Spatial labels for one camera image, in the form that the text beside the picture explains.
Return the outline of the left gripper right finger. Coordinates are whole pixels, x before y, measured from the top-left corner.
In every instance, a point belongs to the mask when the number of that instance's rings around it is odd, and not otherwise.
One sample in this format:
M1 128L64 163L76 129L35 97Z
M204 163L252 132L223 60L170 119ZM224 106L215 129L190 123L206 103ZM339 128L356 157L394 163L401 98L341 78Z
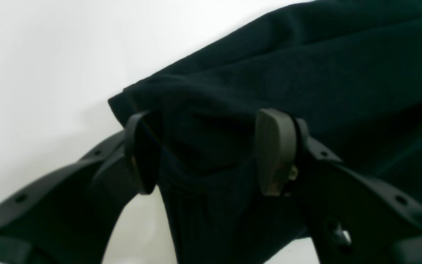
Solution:
M422 264L422 205L343 164L303 119L256 114L260 189L291 197L321 264Z

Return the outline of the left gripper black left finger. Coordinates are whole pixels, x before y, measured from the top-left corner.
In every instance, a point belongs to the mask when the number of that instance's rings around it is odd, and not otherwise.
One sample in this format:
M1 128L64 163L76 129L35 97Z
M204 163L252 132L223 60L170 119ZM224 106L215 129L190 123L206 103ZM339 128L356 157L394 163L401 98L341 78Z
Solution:
M159 178L162 114L132 115L77 162L0 203L0 263L100 264L124 207Z

